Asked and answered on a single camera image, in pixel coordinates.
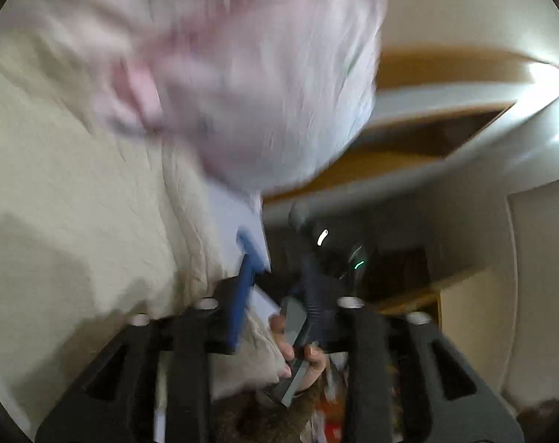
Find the person's right hand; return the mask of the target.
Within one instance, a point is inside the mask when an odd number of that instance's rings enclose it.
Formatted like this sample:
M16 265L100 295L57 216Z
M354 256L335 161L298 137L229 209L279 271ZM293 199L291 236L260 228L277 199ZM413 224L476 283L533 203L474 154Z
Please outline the person's right hand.
M284 368L278 372L281 378L288 378L292 376L292 370L288 366L288 362L295 359L295 350L292 345L288 344L285 338L285 316L281 314L273 314L268 319L270 325L271 335L274 339L275 346L281 351L282 357L285 359ZM305 348L306 361L309 362L309 367L306 374L302 377L301 385L299 385L298 392L306 391L309 387L315 384L316 380L322 376L323 371L326 370L327 358L326 354L316 344L306 346Z

